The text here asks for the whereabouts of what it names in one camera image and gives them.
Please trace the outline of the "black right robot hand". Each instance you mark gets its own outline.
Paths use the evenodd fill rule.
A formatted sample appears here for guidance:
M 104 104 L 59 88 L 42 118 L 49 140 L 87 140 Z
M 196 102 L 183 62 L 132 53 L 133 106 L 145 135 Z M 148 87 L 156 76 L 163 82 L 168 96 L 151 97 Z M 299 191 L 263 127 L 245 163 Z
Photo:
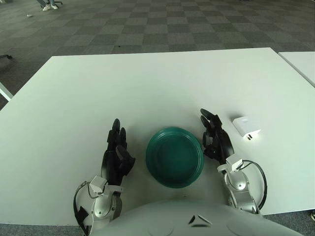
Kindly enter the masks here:
M 218 115 L 214 115 L 205 109 L 200 109 L 200 112 L 201 122 L 206 128 L 202 139 L 203 153 L 223 165 L 226 163 L 226 159 L 234 154 L 229 135 L 222 128 L 222 122 Z

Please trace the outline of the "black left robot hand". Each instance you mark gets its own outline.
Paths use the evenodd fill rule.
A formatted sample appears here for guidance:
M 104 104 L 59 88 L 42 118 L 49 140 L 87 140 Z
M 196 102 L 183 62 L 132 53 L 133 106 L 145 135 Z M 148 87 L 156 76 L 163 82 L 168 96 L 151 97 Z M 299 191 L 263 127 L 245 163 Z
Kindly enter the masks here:
M 108 133 L 107 149 L 101 165 L 101 177 L 109 185 L 121 185 L 123 177 L 127 176 L 135 164 L 127 151 L 126 130 L 120 127 L 120 120 L 115 119 Z

